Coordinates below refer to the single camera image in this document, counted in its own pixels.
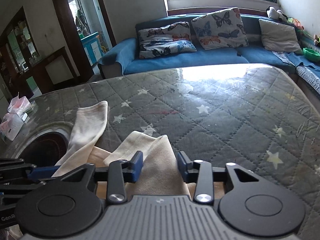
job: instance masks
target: tissue box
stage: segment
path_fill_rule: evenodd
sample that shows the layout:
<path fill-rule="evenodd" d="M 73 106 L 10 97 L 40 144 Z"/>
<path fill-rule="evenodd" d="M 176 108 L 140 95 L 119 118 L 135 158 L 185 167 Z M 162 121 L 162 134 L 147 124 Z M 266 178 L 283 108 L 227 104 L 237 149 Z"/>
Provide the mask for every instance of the tissue box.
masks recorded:
<path fill-rule="evenodd" d="M 0 132 L 10 141 L 13 141 L 22 125 L 23 121 L 17 114 L 6 114 L 0 124 Z"/>
<path fill-rule="evenodd" d="M 19 98 L 19 94 L 17 97 L 13 98 L 8 106 L 8 112 L 10 114 L 17 114 L 19 117 L 22 117 L 25 112 L 31 109 L 31 104 L 26 97 Z"/>

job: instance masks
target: doorway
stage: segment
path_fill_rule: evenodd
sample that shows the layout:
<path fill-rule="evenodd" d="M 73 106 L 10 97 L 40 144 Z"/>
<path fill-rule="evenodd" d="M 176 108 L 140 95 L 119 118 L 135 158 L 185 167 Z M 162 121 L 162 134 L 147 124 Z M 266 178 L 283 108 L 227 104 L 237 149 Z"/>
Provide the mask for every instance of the doorway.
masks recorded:
<path fill-rule="evenodd" d="M 97 63 L 112 48 L 98 0 L 68 0 L 74 24 L 94 74 Z"/>
<path fill-rule="evenodd" d="M 68 0 L 52 0 L 52 2 L 57 14 L 59 24 L 61 26 L 63 36 L 66 40 L 67 46 L 76 64 L 78 72 L 80 73 L 79 81 L 87 82 L 90 80 L 94 72 L 89 62 L 89 58 L 84 50 L 84 46 L 81 42 L 81 38 L 79 37 L 79 33 L 77 32 L 77 28 L 75 26 L 75 22 L 70 10 L 69 2 Z M 108 36 L 111 40 L 112 46 L 114 47 L 116 46 L 116 40 L 112 32 L 104 2 L 103 0 L 98 0 L 98 2 L 100 6 L 99 9 L 101 10 L 101 13 L 103 15 L 103 20 L 108 32 Z"/>

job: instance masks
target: blue cabinet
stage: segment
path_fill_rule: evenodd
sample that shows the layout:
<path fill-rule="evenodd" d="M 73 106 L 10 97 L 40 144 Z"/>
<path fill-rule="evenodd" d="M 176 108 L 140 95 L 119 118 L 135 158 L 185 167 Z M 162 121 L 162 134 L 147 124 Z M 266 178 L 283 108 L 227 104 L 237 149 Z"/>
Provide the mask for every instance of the blue cabinet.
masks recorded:
<path fill-rule="evenodd" d="M 99 61 L 103 56 L 103 51 L 101 49 L 99 41 L 99 33 L 90 34 L 83 39 L 81 39 L 84 51 L 87 54 L 88 60 L 91 65 Z"/>

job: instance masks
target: butterfly pillow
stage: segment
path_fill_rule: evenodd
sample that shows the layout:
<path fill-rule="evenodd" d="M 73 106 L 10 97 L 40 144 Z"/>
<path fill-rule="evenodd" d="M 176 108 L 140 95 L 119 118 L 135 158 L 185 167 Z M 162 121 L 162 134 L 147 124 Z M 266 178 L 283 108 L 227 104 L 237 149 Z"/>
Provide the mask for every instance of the butterfly pillow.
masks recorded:
<path fill-rule="evenodd" d="M 237 7 L 202 15 L 194 18 L 191 23 L 204 49 L 249 45 Z"/>
<path fill-rule="evenodd" d="M 139 58 L 152 58 L 180 52 L 194 52 L 188 22 L 177 22 L 160 28 L 138 31 Z"/>

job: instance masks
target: blue sofa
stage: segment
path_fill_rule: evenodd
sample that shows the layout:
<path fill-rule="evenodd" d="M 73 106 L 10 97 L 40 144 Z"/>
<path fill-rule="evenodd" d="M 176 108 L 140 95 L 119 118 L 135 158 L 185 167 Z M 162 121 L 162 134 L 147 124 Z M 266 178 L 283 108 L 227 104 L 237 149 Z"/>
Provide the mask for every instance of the blue sofa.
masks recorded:
<path fill-rule="evenodd" d="M 166 17 L 158 20 L 139 23 L 136 31 L 146 28 L 159 28 L 179 21 L 191 22 L 202 14 Z M 108 51 L 100 60 L 98 67 L 103 78 L 140 73 L 151 70 L 190 67 L 199 65 L 265 63 L 281 68 L 289 74 L 296 73 L 296 67 L 282 62 L 271 51 L 265 50 L 261 43 L 259 19 L 267 19 L 252 15 L 241 15 L 249 46 L 243 48 L 222 48 L 204 50 L 196 39 L 191 26 L 192 42 L 197 52 L 168 55 L 165 57 L 139 59 L 139 43 L 137 38 L 121 41 Z"/>

